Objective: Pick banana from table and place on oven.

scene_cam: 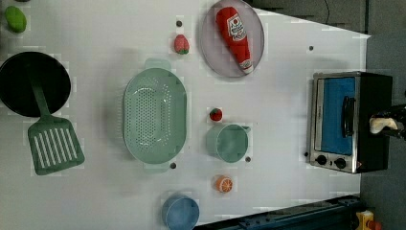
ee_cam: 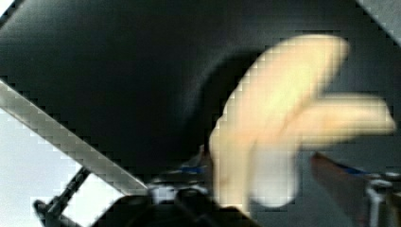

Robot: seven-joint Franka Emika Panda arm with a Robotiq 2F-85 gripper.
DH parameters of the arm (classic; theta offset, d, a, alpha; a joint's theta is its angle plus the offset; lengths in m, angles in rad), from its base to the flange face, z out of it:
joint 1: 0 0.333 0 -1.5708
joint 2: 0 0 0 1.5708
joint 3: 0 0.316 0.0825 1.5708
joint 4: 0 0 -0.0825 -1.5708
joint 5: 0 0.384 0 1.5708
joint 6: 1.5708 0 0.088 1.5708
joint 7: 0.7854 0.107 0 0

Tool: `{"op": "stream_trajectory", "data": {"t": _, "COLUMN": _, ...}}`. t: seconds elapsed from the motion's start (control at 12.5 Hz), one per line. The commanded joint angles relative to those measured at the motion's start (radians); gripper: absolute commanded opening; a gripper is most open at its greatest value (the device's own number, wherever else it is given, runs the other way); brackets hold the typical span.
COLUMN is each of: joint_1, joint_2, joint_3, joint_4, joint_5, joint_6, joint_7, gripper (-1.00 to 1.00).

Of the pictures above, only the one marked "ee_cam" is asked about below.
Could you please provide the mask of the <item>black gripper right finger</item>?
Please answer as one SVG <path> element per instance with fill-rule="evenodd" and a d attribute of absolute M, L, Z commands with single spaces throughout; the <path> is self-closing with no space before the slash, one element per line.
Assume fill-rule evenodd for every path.
<path fill-rule="evenodd" d="M 400 227 L 400 174 L 373 173 L 316 152 L 314 179 L 328 192 L 354 227 Z"/>

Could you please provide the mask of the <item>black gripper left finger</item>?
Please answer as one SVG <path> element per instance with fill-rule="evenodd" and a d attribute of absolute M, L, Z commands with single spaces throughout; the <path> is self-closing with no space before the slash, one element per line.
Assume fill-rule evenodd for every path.
<path fill-rule="evenodd" d="M 222 208 L 198 189 L 180 189 L 170 201 L 152 196 L 117 200 L 94 227 L 261 227 L 234 207 Z"/>

